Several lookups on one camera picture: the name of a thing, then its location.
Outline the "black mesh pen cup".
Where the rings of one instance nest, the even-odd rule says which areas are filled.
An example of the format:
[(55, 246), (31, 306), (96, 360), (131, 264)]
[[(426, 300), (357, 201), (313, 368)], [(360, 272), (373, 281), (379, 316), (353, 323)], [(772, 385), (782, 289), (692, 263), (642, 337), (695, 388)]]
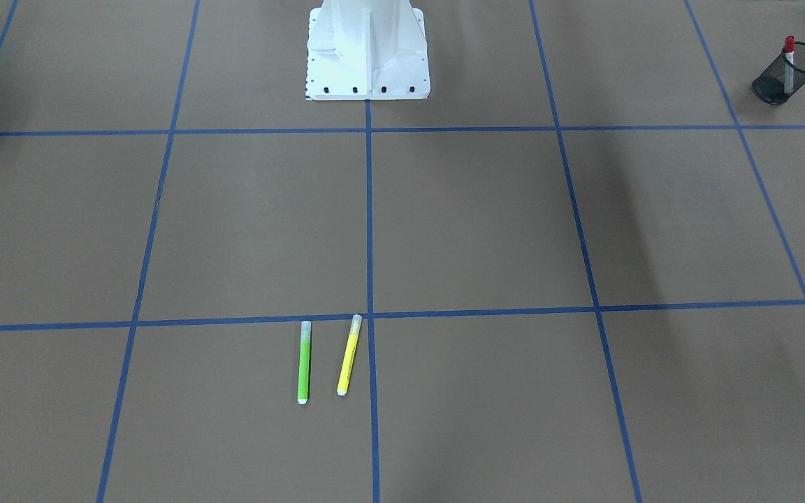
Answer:
[(785, 43), (781, 53), (751, 83), (764, 104), (783, 105), (805, 85), (805, 42)]

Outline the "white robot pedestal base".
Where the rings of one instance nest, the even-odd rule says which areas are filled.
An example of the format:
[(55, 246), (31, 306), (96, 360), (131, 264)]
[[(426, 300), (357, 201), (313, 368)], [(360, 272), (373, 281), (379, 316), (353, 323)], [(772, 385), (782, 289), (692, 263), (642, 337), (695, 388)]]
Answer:
[(324, 1), (307, 17), (305, 99), (424, 100), (425, 16), (409, 1)]

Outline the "green highlighter pen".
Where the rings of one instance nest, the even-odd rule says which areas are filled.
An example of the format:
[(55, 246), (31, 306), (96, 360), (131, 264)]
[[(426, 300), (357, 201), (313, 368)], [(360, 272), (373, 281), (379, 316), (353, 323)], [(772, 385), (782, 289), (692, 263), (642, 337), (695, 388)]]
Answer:
[(311, 321), (301, 321), (299, 339), (299, 363), (297, 379), (297, 403), (309, 402), (311, 375)]

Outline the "yellow highlighter pen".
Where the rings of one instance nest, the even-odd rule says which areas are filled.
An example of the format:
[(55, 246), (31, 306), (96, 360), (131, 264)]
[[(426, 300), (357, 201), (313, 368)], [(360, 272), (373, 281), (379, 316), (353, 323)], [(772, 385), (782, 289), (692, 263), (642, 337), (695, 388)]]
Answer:
[(338, 394), (338, 397), (345, 397), (345, 395), (347, 395), (349, 392), (349, 382), (351, 382), (352, 372), (354, 372), (354, 363), (358, 347), (358, 340), (360, 339), (361, 334), (362, 321), (362, 316), (360, 314), (355, 314), (352, 316), (351, 324), (349, 324), (344, 358), (342, 358), (342, 364), (338, 377), (338, 386), (336, 386), (336, 394)]

